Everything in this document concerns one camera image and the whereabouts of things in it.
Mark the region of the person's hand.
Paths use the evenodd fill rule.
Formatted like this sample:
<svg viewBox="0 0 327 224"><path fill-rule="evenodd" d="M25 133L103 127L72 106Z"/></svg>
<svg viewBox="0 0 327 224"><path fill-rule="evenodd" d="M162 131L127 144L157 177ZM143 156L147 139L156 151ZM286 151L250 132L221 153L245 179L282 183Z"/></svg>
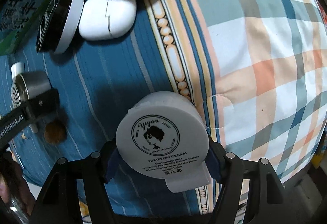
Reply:
<svg viewBox="0 0 327 224"><path fill-rule="evenodd" d="M11 198L17 198L23 212L30 216L36 200L22 175L22 169L17 162L1 162L1 199L5 204L9 204Z"/></svg>

